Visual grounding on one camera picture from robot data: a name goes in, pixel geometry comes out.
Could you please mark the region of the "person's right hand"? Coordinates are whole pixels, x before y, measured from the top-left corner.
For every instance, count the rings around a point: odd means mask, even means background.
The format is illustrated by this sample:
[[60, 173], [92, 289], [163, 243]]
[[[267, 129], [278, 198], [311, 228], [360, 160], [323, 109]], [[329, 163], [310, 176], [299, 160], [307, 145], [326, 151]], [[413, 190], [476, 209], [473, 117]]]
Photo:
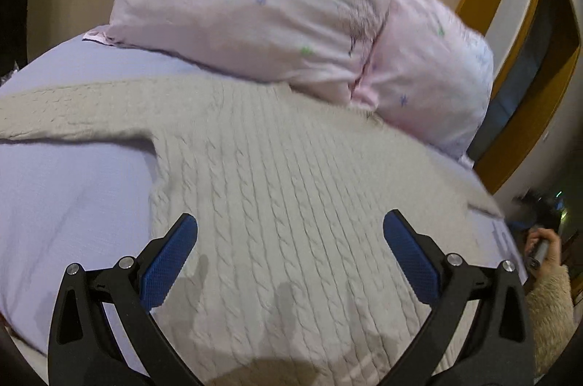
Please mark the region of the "person's right hand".
[[552, 229], [534, 227], [530, 230], [525, 247], [530, 273], [541, 279], [561, 266], [561, 240]]

